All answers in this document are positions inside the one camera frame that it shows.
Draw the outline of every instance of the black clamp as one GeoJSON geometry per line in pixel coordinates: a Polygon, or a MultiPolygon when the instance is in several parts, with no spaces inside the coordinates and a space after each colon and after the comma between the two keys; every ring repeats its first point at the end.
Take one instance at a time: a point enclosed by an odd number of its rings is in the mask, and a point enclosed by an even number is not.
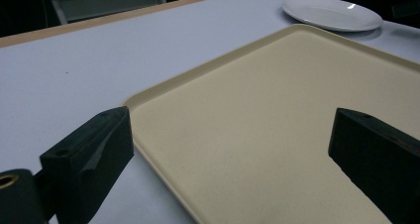
{"type": "Polygon", "coordinates": [[[328,153],[392,223],[420,223],[420,141],[339,108],[328,153]]]}
{"type": "Polygon", "coordinates": [[[99,113],[43,153],[37,174],[0,173],[0,223],[88,223],[133,155],[129,109],[99,113]]]}

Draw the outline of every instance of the plastic tray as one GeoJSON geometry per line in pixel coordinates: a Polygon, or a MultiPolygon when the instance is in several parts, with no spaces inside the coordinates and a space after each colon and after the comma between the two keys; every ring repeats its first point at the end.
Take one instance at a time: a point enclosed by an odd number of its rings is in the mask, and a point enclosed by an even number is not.
{"type": "Polygon", "coordinates": [[[329,158],[337,107],[420,138],[420,64],[295,25],[124,102],[199,223],[389,223],[329,158]]]}

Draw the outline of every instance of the white tablecloth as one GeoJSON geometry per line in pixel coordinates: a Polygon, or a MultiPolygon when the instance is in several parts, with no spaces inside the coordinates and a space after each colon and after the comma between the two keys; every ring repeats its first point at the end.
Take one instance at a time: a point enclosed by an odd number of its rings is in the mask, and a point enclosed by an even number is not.
{"type": "MultiPolygon", "coordinates": [[[[0,171],[36,173],[40,154],[97,113],[297,23],[283,1],[207,0],[0,49],[0,171]]],[[[420,29],[384,22],[340,35],[420,62],[420,29]]],[[[91,221],[191,222],[137,152],[91,221]]]]}

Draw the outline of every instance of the wooden table edge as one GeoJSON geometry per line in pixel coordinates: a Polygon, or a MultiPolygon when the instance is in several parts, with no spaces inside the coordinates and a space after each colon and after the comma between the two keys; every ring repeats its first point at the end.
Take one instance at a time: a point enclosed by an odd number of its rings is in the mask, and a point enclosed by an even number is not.
{"type": "Polygon", "coordinates": [[[142,15],[147,15],[171,8],[176,8],[183,5],[188,5],[191,3],[201,2],[204,0],[178,0],[173,1],[169,3],[164,4],[158,4],[155,6],[147,7],[147,8],[141,8],[136,10],[131,10],[123,13],[118,14],[112,14],[100,18],[94,18],[90,20],[80,21],[77,23],[72,24],[66,24],[41,30],[36,30],[28,33],[18,34],[18,35],[12,35],[4,38],[0,38],[0,48],[9,47],[21,43],[26,43],[30,41],[35,41],[39,39],[44,39],[56,35],[61,35],[65,33],[70,33],[82,29],[92,28],[108,23],[113,23],[129,18],[139,17],[142,15]]]}

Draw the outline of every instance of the tray rim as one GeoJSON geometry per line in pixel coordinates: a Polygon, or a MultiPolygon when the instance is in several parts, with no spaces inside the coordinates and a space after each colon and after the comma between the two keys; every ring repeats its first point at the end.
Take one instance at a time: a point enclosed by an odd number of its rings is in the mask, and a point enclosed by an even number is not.
{"type": "Polygon", "coordinates": [[[364,53],[368,53],[371,56],[380,57],[386,60],[390,60],[393,63],[398,63],[400,66],[405,67],[407,69],[414,70],[415,72],[420,72],[420,63],[415,62],[413,60],[396,56],[393,54],[390,54],[388,52],[385,52],[383,50],[376,49],[371,46],[363,45],[361,43],[358,43],[356,41],[353,41],[351,39],[347,39],[343,36],[334,34],[332,32],[317,28],[315,26],[306,25],[306,24],[294,24],[287,28],[281,29],[279,31],[276,31],[272,34],[269,34],[265,37],[262,37],[260,39],[257,39],[253,42],[250,42],[244,46],[241,46],[239,48],[236,48],[234,50],[231,50],[221,56],[217,56],[214,58],[211,58],[203,63],[198,64],[197,66],[194,66],[191,69],[188,69],[186,71],[183,71],[179,74],[176,74],[174,76],[169,77],[168,79],[165,79],[161,82],[155,83],[143,90],[137,91],[133,93],[132,95],[128,96],[122,103],[122,106],[129,106],[132,104],[132,98],[138,97],[139,95],[142,96],[143,103],[152,100],[166,92],[169,92],[173,88],[176,88],[182,84],[185,84],[211,70],[217,69],[220,66],[223,66],[223,64],[233,61],[241,56],[246,55],[247,53],[253,52],[261,47],[264,47],[266,45],[269,45],[271,43],[274,43],[275,41],[286,37],[290,34],[297,33],[299,31],[309,32],[313,33],[316,36],[323,37],[325,39],[334,41],[336,43],[346,45],[351,49],[361,51],[364,53]]]}
{"type": "MultiPolygon", "coordinates": [[[[183,84],[186,84],[194,79],[197,79],[200,76],[212,70],[215,70],[225,65],[226,63],[229,63],[230,61],[234,61],[235,59],[238,59],[241,56],[245,56],[248,53],[256,51],[271,43],[274,43],[277,40],[280,40],[281,38],[287,37],[293,33],[297,33],[300,31],[304,31],[306,33],[308,32],[313,33],[316,36],[320,36],[322,38],[332,40],[336,43],[348,46],[351,49],[362,51],[364,53],[368,53],[372,56],[380,57],[382,59],[390,60],[407,69],[414,70],[414,72],[419,73],[420,75],[420,63],[414,62],[412,60],[409,60],[400,56],[389,54],[387,52],[375,49],[370,46],[360,44],[358,42],[336,35],[334,33],[316,28],[314,26],[305,25],[305,24],[295,24],[285,29],[274,32],[268,36],[255,40],[242,47],[234,49],[230,52],[227,52],[221,56],[212,58],[191,69],[188,69],[187,71],[181,72],[162,82],[158,82],[157,84],[152,85],[146,89],[140,90],[132,94],[131,96],[129,96],[127,99],[125,99],[121,103],[121,106],[127,106],[131,112],[132,108],[134,107],[142,106],[148,101],[151,101],[165,93],[170,92],[173,89],[176,89],[177,87],[183,84]]],[[[146,148],[144,148],[144,146],[142,146],[141,143],[138,144],[138,142],[134,139],[133,139],[133,143],[136,147],[136,150],[147,160],[148,164],[157,173],[158,177],[163,181],[165,186],[175,195],[177,200],[182,204],[182,206],[190,214],[190,216],[194,219],[194,221],[196,221],[197,223],[204,223],[204,220],[200,218],[201,215],[197,215],[197,213],[199,213],[200,210],[197,210],[193,206],[188,204],[185,198],[183,198],[182,193],[180,193],[178,190],[176,190],[176,188],[173,185],[170,184],[170,181],[168,180],[168,178],[165,177],[165,175],[163,174],[162,168],[160,168],[158,164],[154,162],[153,156],[151,156],[148,153],[148,151],[146,151],[146,148]]]]}

